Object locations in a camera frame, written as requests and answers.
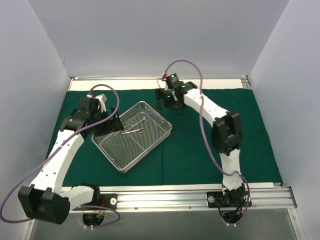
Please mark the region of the steel surgical scissors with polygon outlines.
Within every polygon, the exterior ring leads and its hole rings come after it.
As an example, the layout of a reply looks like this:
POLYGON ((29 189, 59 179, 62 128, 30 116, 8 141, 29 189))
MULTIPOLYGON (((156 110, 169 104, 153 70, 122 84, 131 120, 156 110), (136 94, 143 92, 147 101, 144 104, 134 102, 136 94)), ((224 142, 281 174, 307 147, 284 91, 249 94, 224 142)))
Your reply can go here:
POLYGON ((131 129, 131 130, 123 132, 121 134, 125 135, 125 134, 130 134, 130 133, 135 133, 135 132, 143 133, 144 132, 144 128, 142 126, 139 126, 137 129, 131 129))

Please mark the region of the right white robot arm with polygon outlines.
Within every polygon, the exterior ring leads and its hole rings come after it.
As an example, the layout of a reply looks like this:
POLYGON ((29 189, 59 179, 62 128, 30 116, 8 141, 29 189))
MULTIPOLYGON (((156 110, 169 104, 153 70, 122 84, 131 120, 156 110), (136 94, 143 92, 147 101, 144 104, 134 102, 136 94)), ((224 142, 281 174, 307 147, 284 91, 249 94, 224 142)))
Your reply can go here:
POLYGON ((159 107, 162 105, 160 101, 163 101, 168 109, 190 107, 199 113, 200 130, 205 146, 213 163, 223 175, 223 203, 230 207, 238 203, 240 194, 246 195, 245 181, 240 168, 243 130, 239 113, 220 107, 192 82, 181 82, 173 89, 157 88, 155 97, 159 107), (221 165, 217 163, 209 147, 204 120, 211 126, 211 145, 219 153, 221 165))

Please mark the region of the metal mesh instrument tray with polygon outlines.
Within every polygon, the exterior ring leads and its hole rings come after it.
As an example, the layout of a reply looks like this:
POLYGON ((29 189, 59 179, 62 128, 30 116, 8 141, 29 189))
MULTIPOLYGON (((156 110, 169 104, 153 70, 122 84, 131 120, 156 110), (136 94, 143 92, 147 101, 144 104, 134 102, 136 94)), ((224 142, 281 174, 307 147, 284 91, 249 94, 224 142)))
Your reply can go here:
POLYGON ((115 169, 124 174, 171 134, 172 125, 145 101, 137 102, 120 115, 119 119, 124 127, 123 131, 93 135, 91 140, 115 169), (145 117, 150 117, 149 121, 129 126, 130 122, 136 123, 145 117), (143 133, 122 134, 139 126, 144 128, 143 133))

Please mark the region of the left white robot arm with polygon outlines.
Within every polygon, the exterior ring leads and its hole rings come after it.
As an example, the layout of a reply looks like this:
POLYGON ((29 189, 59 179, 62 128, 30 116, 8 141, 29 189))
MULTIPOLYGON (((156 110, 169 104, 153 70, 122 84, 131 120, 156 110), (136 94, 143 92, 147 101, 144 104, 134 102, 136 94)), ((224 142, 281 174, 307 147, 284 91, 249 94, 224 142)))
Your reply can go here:
POLYGON ((100 206, 100 188, 82 183, 63 192, 62 185, 77 151, 90 134, 103 136, 124 130, 117 109, 108 114, 104 94, 82 97, 60 125, 55 145, 39 174, 29 186, 21 186, 18 199, 27 217, 62 224, 70 211, 85 205, 90 210, 100 206))

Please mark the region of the green surgical drape cloth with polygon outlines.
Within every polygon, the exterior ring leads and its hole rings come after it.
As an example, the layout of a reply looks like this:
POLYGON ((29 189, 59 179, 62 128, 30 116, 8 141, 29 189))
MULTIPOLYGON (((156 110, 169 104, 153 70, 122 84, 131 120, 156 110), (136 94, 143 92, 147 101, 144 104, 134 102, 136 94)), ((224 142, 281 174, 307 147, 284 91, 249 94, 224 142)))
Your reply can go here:
MULTIPOLYGON (((243 131, 240 170, 250 183, 281 183, 270 139, 256 102, 248 89, 206 89, 204 94, 229 111, 239 113, 243 131)), ((199 114, 190 107, 163 108, 160 114, 171 123, 170 136, 126 173, 120 173, 88 137, 76 153, 63 185, 158 186, 220 184, 215 163, 220 156, 208 152, 201 135, 199 114)))

